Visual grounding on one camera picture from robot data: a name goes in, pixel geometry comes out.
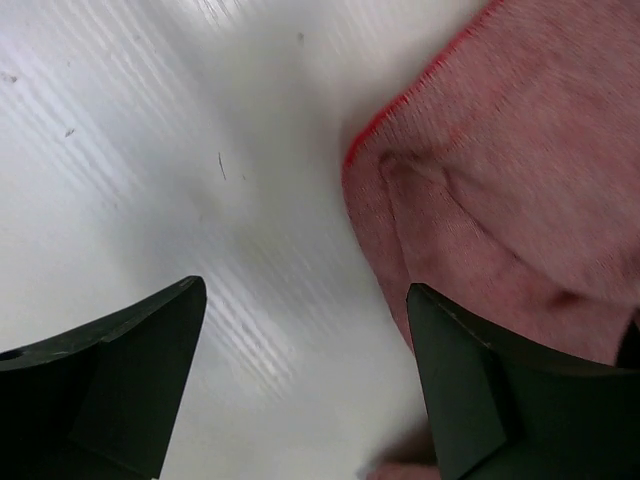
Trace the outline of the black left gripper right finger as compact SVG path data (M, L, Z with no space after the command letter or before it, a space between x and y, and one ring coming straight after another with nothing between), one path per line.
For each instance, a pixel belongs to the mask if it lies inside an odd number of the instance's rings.
M407 295L445 479L635 479L639 374L568 355L424 284Z

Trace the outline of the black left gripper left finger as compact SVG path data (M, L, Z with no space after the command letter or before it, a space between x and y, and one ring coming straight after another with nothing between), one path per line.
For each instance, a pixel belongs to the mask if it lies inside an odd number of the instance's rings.
M1 355L4 479L157 479L206 308L186 277Z

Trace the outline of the pink and red pillowcase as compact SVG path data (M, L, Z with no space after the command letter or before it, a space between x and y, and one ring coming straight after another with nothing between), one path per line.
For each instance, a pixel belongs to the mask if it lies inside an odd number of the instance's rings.
M639 374L637 2L489 3L356 140L342 179L414 355L407 295L424 284ZM371 477L445 479L437 456Z

